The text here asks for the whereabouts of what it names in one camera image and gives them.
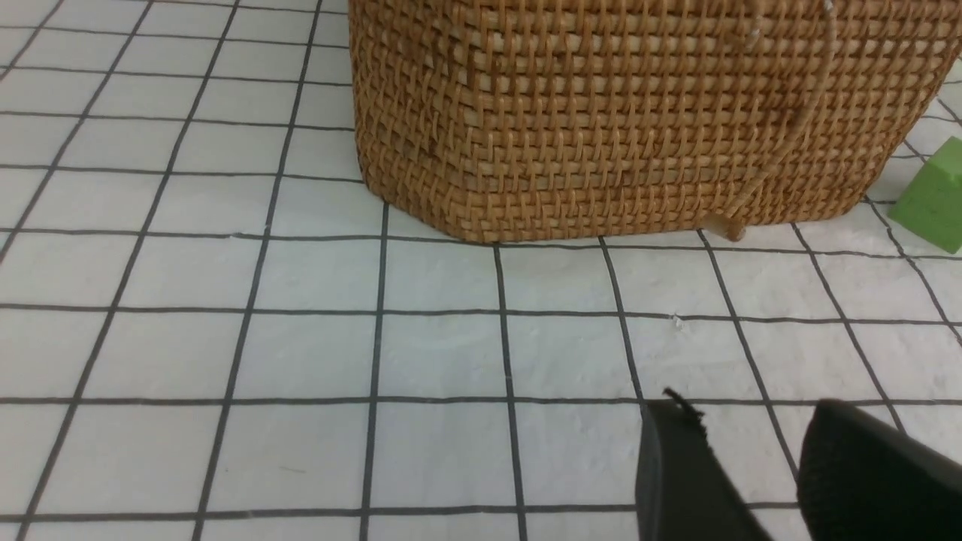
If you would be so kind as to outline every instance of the wicker basket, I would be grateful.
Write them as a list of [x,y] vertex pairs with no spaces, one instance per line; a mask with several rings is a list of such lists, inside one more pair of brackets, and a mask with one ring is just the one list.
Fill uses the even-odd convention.
[[349,6],[368,187],[483,243],[841,215],[962,49],[957,0]]

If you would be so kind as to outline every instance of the white surface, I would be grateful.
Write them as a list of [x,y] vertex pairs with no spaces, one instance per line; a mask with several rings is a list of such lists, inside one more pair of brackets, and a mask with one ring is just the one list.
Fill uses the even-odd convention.
[[876,214],[962,64],[848,216],[495,252],[358,182],[346,0],[56,6],[0,0],[0,541],[635,541],[629,363],[778,541],[820,397],[962,459],[962,262]]

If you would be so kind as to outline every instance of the woven rattan basket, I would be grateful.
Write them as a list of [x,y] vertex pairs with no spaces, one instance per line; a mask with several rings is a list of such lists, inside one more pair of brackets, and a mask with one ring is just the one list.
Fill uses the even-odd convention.
[[847,212],[958,57],[958,0],[350,0],[368,187],[476,242]]

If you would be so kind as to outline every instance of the grid line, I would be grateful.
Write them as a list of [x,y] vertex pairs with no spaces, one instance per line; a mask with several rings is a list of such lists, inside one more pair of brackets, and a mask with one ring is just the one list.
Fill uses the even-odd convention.
[[[28,113],[23,111],[0,111],[0,116],[35,116],[41,118],[79,118],[80,115],[74,115],[72,113]],[[148,122],[159,121],[159,122],[183,122],[182,118],[177,116],[130,116],[130,115],[87,115],[89,120],[144,120]],[[288,124],[280,122],[248,122],[240,120],[223,120],[218,118],[195,118],[193,120],[197,124],[217,124],[220,126],[239,126],[239,127],[251,127],[251,128],[287,128]],[[294,124],[294,128],[298,130],[311,130],[316,132],[346,132],[354,133],[354,128],[347,128],[343,126],[314,126],[312,124]]]
[[936,96],[935,99],[939,102],[939,105],[941,105],[946,111],[949,112],[949,116],[952,117],[952,120],[955,120],[955,123],[958,124],[959,127],[962,127],[962,118],[959,117],[959,115],[952,109],[952,107],[949,107],[949,104],[946,103],[945,100],[943,100],[943,99],[942,99],[941,97],[939,97],[939,96]]
[[[0,69],[3,69],[3,68],[9,68],[9,66],[0,65]],[[103,69],[87,69],[87,68],[80,68],[80,67],[56,67],[56,66],[44,66],[44,65],[18,65],[16,69],[29,69],[31,71],[52,71],[56,73],[91,73],[94,75],[104,75],[107,73],[107,71]],[[138,77],[168,77],[171,79],[208,79],[211,81],[246,81],[250,83],[289,83],[292,85],[298,84],[298,82],[293,79],[267,79],[264,77],[241,77],[238,75],[211,75],[210,77],[205,77],[204,75],[195,75],[192,73],[158,73],[153,71],[124,71],[120,69],[115,69],[112,72],[112,74],[113,75],[136,75]],[[335,83],[331,81],[304,81],[304,85],[314,86],[314,87],[334,87],[334,88],[350,88],[351,87],[350,83]],[[901,156],[901,158],[912,158],[912,156]]]
[[[284,175],[285,178],[295,178],[290,175]],[[313,177],[318,181],[327,182],[350,182],[350,180],[341,179],[318,179]],[[140,235],[139,231],[128,230],[128,229],[62,229],[62,228],[50,228],[50,227],[0,227],[0,233],[36,233],[36,234],[48,234],[48,235],[68,235],[68,236],[137,236]],[[325,242],[340,242],[340,241],[377,241],[381,239],[380,235],[314,235],[314,236],[299,236],[299,235],[261,235],[257,233],[183,233],[174,231],[147,231],[144,233],[147,237],[163,237],[172,239],[244,239],[248,241],[262,241],[264,239],[269,239],[274,242],[294,242],[294,243],[325,243]],[[434,245],[467,245],[467,246],[478,246],[478,247],[489,247],[488,245],[480,245],[478,243],[472,243],[467,241],[459,241],[454,239],[440,239],[433,237],[416,237],[416,236],[405,236],[405,235],[388,235],[387,239],[389,241],[398,241],[405,243],[422,243],[422,244],[434,244]],[[565,245],[557,243],[540,243],[540,244],[515,244],[515,245],[503,245],[504,249],[562,249],[570,251],[580,251],[580,250],[647,250],[647,251],[693,251],[693,252],[703,252],[704,248],[700,246],[686,246],[686,245],[606,245],[602,248],[600,245]],[[816,251],[816,250],[804,250],[804,249],[791,249],[791,248],[759,248],[759,247],[740,247],[740,246],[715,246],[713,249],[716,252],[739,252],[739,253],[772,253],[772,254],[794,254],[794,255],[823,255],[823,256],[856,256],[856,257],[866,257],[869,259],[906,259],[912,258],[917,260],[943,260],[943,261],[962,261],[962,255],[918,255],[918,256],[908,256],[908,255],[889,255],[889,254],[874,254],[869,252],[860,252],[856,250],[828,250],[828,251]]]
[[[361,508],[370,510],[371,491],[374,483],[374,451],[377,439],[377,403],[381,383],[381,345],[384,337],[384,296],[387,290],[388,274],[388,219],[391,207],[384,203],[381,213],[381,243],[378,253],[377,273],[377,310],[374,315],[374,346],[370,360],[370,390],[367,398],[367,437],[365,440],[364,477],[361,488]],[[370,516],[361,516],[358,538],[367,541],[370,526]]]
[[755,363],[755,358],[751,354],[751,348],[748,346],[748,339],[745,336],[745,330],[742,329],[741,322],[737,319],[737,314],[735,312],[735,304],[731,300],[731,294],[728,292],[728,288],[725,287],[724,277],[722,276],[722,268],[719,266],[718,258],[715,256],[714,248],[708,243],[708,239],[705,238],[705,234],[699,229],[698,236],[705,245],[705,249],[708,252],[708,258],[711,260],[712,269],[715,271],[715,277],[718,279],[719,287],[721,287],[721,295],[724,297],[725,306],[728,308],[728,313],[731,315],[733,322],[735,324],[735,332],[738,334],[738,341],[742,345],[742,350],[745,353],[745,359],[748,362],[748,367],[751,368],[751,374],[755,378],[755,384],[758,386],[758,392],[762,395],[762,403],[765,405],[765,410],[769,414],[769,419],[772,421],[772,429],[775,432],[775,438],[778,440],[778,445],[782,449],[782,453],[785,455],[785,460],[788,462],[789,470],[792,472],[792,478],[798,479],[798,466],[795,463],[795,459],[792,457],[792,451],[788,447],[788,441],[785,439],[785,433],[781,429],[781,425],[778,423],[778,416],[775,415],[775,409],[772,406],[772,399],[769,397],[769,391],[765,386],[765,380],[762,378],[761,371],[758,370],[758,365]]
[[[121,1],[123,1],[123,2],[146,2],[147,0],[121,0]],[[227,4],[227,3],[201,2],[201,1],[198,1],[198,0],[155,0],[155,1],[156,1],[158,4],[174,4],[174,5],[185,4],[185,5],[190,5],[190,6],[207,6],[207,7],[213,6],[213,7],[221,7],[221,8],[230,8],[230,7],[231,7],[231,5],[230,5],[230,4]],[[291,13],[314,13],[314,12],[315,12],[314,10],[303,10],[303,9],[298,9],[298,8],[280,8],[280,7],[274,7],[274,6],[247,6],[247,5],[241,5],[241,6],[238,6],[238,8],[240,8],[240,9],[242,9],[242,10],[257,10],[257,11],[264,11],[264,12],[291,12]],[[320,13],[328,13],[328,14],[334,14],[334,15],[345,15],[345,14],[347,14],[347,13],[344,13],[344,12],[333,12],[333,11],[326,11],[326,10],[321,10]]]
[[[224,6],[224,9],[229,9],[230,6]],[[0,24],[0,30],[31,30],[33,26],[26,25],[15,25],[15,24]],[[44,26],[43,30],[50,30],[53,32],[67,32],[69,34],[87,34],[93,36],[127,36],[126,32],[117,32],[113,30],[90,30],[86,28],[66,28],[60,26]],[[173,38],[173,39],[199,39],[204,41],[218,41],[219,38],[214,36],[192,36],[190,34],[163,34],[163,33],[152,33],[152,34],[137,34],[139,38]],[[231,43],[261,43],[264,45],[291,45],[295,47],[320,47],[322,49],[342,49],[347,50],[347,45],[336,45],[331,43],[314,43],[313,38],[310,42],[301,41],[278,41],[274,39],[252,39],[252,38],[227,38],[225,42]]]
[[[517,397],[514,403],[535,404],[535,405],[620,405],[637,404],[639,401],[630,397],[615,399],[593,399],[593,398],[541,398],[541,397]],[[661,399],[643,399],[642,403],[648,404],[658,402]],[[763,406],[771,404],[773,406],[814,406],[819,403],[818,399],[706,399],[697,397],[686,397],[686,401],[692,404],[701,405],[744,405],[744,406]],[[404,397],[404,396],[380,396],[380,397],[341,397],[341,398],[247,398],[247,399],[149,399],[140,397],[109,397],[109,398],[57,398],[57,397],[0,397],[0,406],[4,405],[68,405],[77,403],[78,405],[135,405],[135,406],[178,406],[178,407],[202,407],[202,406],[222,406],[231,405],[345,405],[345,404],[370,404],[370,403],[395,403],[395,404],[467,404],[467,403],[486,403],[486,404],[507,404],[508,400],[504,397]],[[846,403],[858,406],[884,406],[887,403],[893,405],[907,406],[958,406],[962,405],[960,399],[848,399]]]
[[508,333],[508,302],[504,288],[504,266],[500,245],[495,245],[494,274],[497,277],[498,318],[501,324],[501,357],[504,363],[505,404],[508,406],[508,435],[511,438],[511,467],[515,483],[515,506],[518,516],[518,540],[528,541],[528,521],[524,511],[524,479],[521,476],[521,452],[518,434],[518,410],[515,405],[515,381],[511,370],[511,343]]
[[[115,311],[116,313],[127,314],[244,314],[244,308],[212,308],[204,306],[159,306],[159,307],[137,307],[137,306],[65,306],[56,304],[27,304],[14,302],[0,302],[0,310],[23,310],[40,312],[77,312],[77,313],[102,313]],[[277,315],[277,316],[377,316],[377,310],[337,310],[337,309],[282,309],[282,308],[255,308],[253,314]],[[385,315],[389,316],[497,316],[500,311],[490,308],[469,308],[463,310],[399,310],[385,309]],[[524,317],[578,317],[578,318],[616,318],[619,316],[615,312],[579,312],[576,310],[518,310],[508,309],[505,313],[509,316]],[[759,318],[752,316],[717,316],[688,314],[684,316],[675,314],[664,314],[656,312],[624,312],[627,318],[648,319],[648,320],[673,320],[695,322],[753,322],[753,323],[804,323],[804,324],[825,324],[841,323],[841,318]],[[883,320],[883,319],[849,319],[853,324],[873,324],[873,325],[921,325],[921,326],[944,326],[962,325],[962,322],[943,322],[938,320]]]
[[[33,165],[5,165],[0,164],[0,169],[17,169],[17,170],[47,170],[49,166],[40,166],[37,164]],[[57,171],[69,171],[69,172],[90,172],[90,173],[118,173],[118,174],[143,174],[143,175],[165,175],[165,171],[155,170],[155,169],[134,169],[125,167],[67,167],[67,166],[57,166]],[[210,176],[210,177],[224,177],[224,176],[239,176],[239,177],[249,177],[249,176],[274,176],[273,172],[242,172],[242,171],[172,171],[170,176]],[[299,173],[289,173],[284,175],[285,178],[300,178],[304,180],[318,180],[318,181],[331,181],[331,182],[348,182],[354,184],[364,184],[364,181],[355,178],[344,178],[337,176],[316,176],[307,175]]]
[[815,253],[812,252],[812,247],[801,234],[801,229],[799,229],[794,223],[792,224],[792,229],[795,231],[798,241],[802,246],[805,247],[805,251],[808,252],[808,258],[812,262],[812,267],[815,268],[815,274],[818,275],[819,281],[822,282],[822,287],[824,288],[825,293],[828,295],[828,300],[831,301],[832,306],[835,307],[835,312],[839,315],[839,319],[842,320],[842,325],[845,327],[845,331],[848,334],[848,339],[855,348],[855,352],[858,353],[858,358],[862,361],[862,366],[865,367],[865,371],[872,380],[872,385],[874,385],[875,391],[878,392],[880,397],[882,397],[882,402],[885,404],[886,409],[889,410],[889,414],[892,416],[892,421],[895,422],[896,428],[899,430],[899,432],[905,433],[905,425],[902,424],[901,418],[899,417],[899,412],[896,411],[895,406],[889,400],[889,396],[885,392],[885,388],[882,387],[881,381],[878,380],[878,375],[875,373],[875,369],[872,367],[872,363],[869,361],[868,355],[865,354],[865,350],[862,349],[862,345],[859,344],[858,338],[855,336],[855,330],[852,329],[851,322],[848,320],[845,311],[842,309],[842,304],[839,302],[838,298],[836,298],[835,294],[832,293],[832,288],[828,285],[828,279],[825,278],[825,273],[822,271],[822,265],[819,264],[819,259],[815,256]]
[[[227,19],[227,24],[224,27],[223,38],[227,36],[230,30],[231,23],[234,20],[234,15],[237,13],[238,5],[241,0],[235,0],[234,8],[231,10],[231,14]],[[311,25],[311,36],[317,28],[317,18],[320,12],[320,4],[322,0],[317,0],[314,20]],[[214,70],[214,66],[217,61],[217,54],[219,53],[220,47],[223,45],[223,40],[217,43],[217,50],[214,53],[214,57],[211,59],[211,65],[208,68],[208,73]],[[284,137],[284,146],[281,148],[281,156],[277,166],[277,171],[274,175],[274,184],[270,194],[270,203],[267,205],[267,216],[265,218],[265,231],[270,231],[271,226],[274,222],[274,213],[277,210],[277,198],[281,190],[281,179],[284,178],[284,168],[287,165],[288,152],[291,149],[291,139],[293,137],[294,123],[297,119],[297,111],[300,106],[301,94],[304,88],[303,82],[304,78],[307,77],[308,63],[311,61],[311,47],[304,48],[304,60],[301,66],[300,80],[297,84],[297,91],[294,95],[293,106],[291,107],[291,120],[288,126],[287,133]],[[204,86],[201,86],[200,92],[197,94],[197,100],[194,102],[194,107],[191,113],[195,112],[197,106],[200,102],[201,94],[203,94]],[[261,285],[261,275],[264,270],[264,263],[267,258],[267,248],[270,243],[270,238],[264,238],[261,240],[261,249],[258,252],[257,263],[254,267],[254,275],[252,278],[250,286],[250,294],[247,298],[247,306],[244,309],[243,319],[240,322],[240,333],[238,335],[237,346],[234,350],[234,359],[231,363],[231,370],[227,377],[227,385],[224,390],[224,404],[220,408],[220,416],[217,419],[217,428],[214,436],[214,443],[211,448],[211,457],[208,462],[207,472],[204,475],[204,484],[201,488],[200,502],[197,505],[198,516],[193,525],[193,534],[191,536],[192,541],[200,541],[201,535],[204,530],[204,513],[207,512],[208,503],[211,498],[211,490],[214,486],[214,478],[217,471],[217,462],[220,458],[220,450],[224,442],[224,433],[227,429],[227,420],[230,416],[231,402],[228,401],[234,397],[234,389],[237,386],[238,372],[241,369],[241,359],[243,358],[244,345],[247,341],[247,331],[250,328],[250,321],[253,317],[254,305],[257,302],[257,293]]]
[[[762,509],[798,509],[797,502],[749,502],[747,507],[752,510]],[[201,515],[192,512],[167,513],[47,513],[37,515],[37,523],[84,523],[84,522],[186,522],[194,520],[232,521],[266,518],[323,518],[323,517],[425,517],[452,516],[474,514],[514,514],[518,508],[514,505],[461,505],[451,507],[373,507],[365,511],[360,508],[288,508],[288,509],[244,509],[228,511],[208,511]],[[522,508],[525,513],[532,514],[561,514],[561,513],[634,513],[637,506],[630,503],[594,503],[594,504],[560,504],[560,505],[526,505]],[[22,515],[0,515],[0,524],[15,523]]]
[[615,272],[615,263],[611,259],[611,252],[608,251],[608,244],[604,242],[604,237],[598,237],[598,244],[601,246],[601,254],[604,256],[605,266],[608,268],[608,275],[611,276],[612,294],[615,296],[615,309],[618,314],[618,322],[621,326],[621,338],[624,340],[624,358],[628,363],[628,374],[631,377],[631,386],[635,390],[635,398],[639,406],[645,404],[645,392],[642,390],[642,381],[638,376],[638,365],[635,364],[635,351],[631,347],[631,333],[628,331],[628,318],[624,312],[624,300],[621,298],[621,288],[618,285],[618,273]]
[[[87,106],[84,108],[84,114],[88,114],[90,112],[90,109],[93,108],[94,102],[96,102],[97,98],[100,97],[100,93],[107,86],[107,83],[111,78],[111,69],[115,69],[120,64],[120,59],[123,58],[124,53],[126,53],[127,51],[127,47],[130,45],[131,41],[134,40],[134,35],[137,33],[137,30],[140,28],[140,25],[143,23],[143,20],[147,17],[147,14],[150,12],[151,6],[153,6],[153,0],[148,0],[147,4],[144,6],[143,10],[140,13],[140,17],[138,18],[137,22],[134,24],[133,28],[131,29],[130,34],[127,36],[127,39],[124,40],[123,45],[120,46],[120,49],[117,51],[116,55],[114,56],[114,61],[111,63],[110,69],[108,69],[107,74],[100,81],[100,85],[97,87],[93,95],[90,97],[90,100],[88,101]],[[60,149],[57,152],[57,155],[54,157],[54,161],[53,161],[54,166],[60,161],[67,147],[70,146],[70,143],[73,141],[73,138],[77,135],[77,132],[80,131],[80,127],[84,124],[84,120],[85,120],[84,115],[81,114],[80,118],[77,120],[77,123],[74,125],[73,129],[70,131],[66,139],[61,144]],[[43,179],[40,181],[40,183],[37,186],[37,189],[34,191],[34,194],[31,197],[30,202],[27,204],[27,208],[24,209],[23,213],[20,215],[20,218],[17,221],[17,226],[22,227],[27,217],[30,216],[31,211],[33,211],[34,207],[37,205],[37,201],[39,200],[40,195],[43,193],[43,189],[47,186],[47,183],[50,182],[51,176],[53,176],[52,167],[49,170],[47,170],[46,174],[43,175]],[[3,262],[5,261],[5,257],[8,251],[10,250],[10,246],[13,244],[13,241],[15,238],[16,238],[16,232],[13,231],[7,237],[7,240],[4,242],[3,247],[0,248],[0,265],[3,265]],[[128,262],[127,268],[125,269],[125,272],[120,279],[120,284],[117,288],[116,293],[114,294],[114,300],[112,302],[112,306],[116,306],[120,302],[120,297],[123,295],[123,289],[124,289],[124,286],[126,285],[126,280],[130,277],[130,271],[133,269],[134,257],[135,255],[132,254],[131,260]],[[57,437],[55,438],[53,446],[51,447],[50,452],[47,455],[47,459],[44,461],[43,469],[40,471],[40,476],[37,481],[37,485],[34,487],[34,491],[30,497],[29,502],[27,503],[26,514],[24,515],[24,519],[20,523],[20,527],[16,533],[16,541],[24,541],[24,539],[26,539],[27,531],[30,528],[31,517],[37,513],[37,508],[40,503],[40,498],[43,496],[43,490],[44,488],[46,488],[47,481],[50,479],[50,475],[53,473],[54,464],[56,464],[57,462],[57,457],[59,456],[60,451],[63,448],[63,442],[66,440],[66,434],[70,430],[70,424],[73,422],[73,418],[77,413],[78,403],[76,402],[76,400],[82,397],[84,394],[84,389],[87,387],[87,381],[89,380],[90,373],[93,370],[93,363],[94,361],[96,361],[100,348],[104,343],[104,339],[107,336],[107,330],[110,327],[110,322],[112,319],[113,319],[113,312],[108,311],[107,317],[105,318],[104,323],[100,328],[100,332],[97,334],[97,339],[94,342],[93,350],[90,353],[90,356],[88,357],[87,362],[84,365],[84,369],[81,372],[79,379],[77,380],[77,385],[74,390],[73,400],[67,406],[66,412],[64,412],[63,414],[63,420],[61,422],[60,429],[57,432]]]

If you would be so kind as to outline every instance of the green block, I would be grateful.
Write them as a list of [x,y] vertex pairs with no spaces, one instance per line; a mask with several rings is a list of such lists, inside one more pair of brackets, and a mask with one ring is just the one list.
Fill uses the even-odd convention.
[[962,248],[962,141],[953,137],[939,148],[889,218],[948,253]]

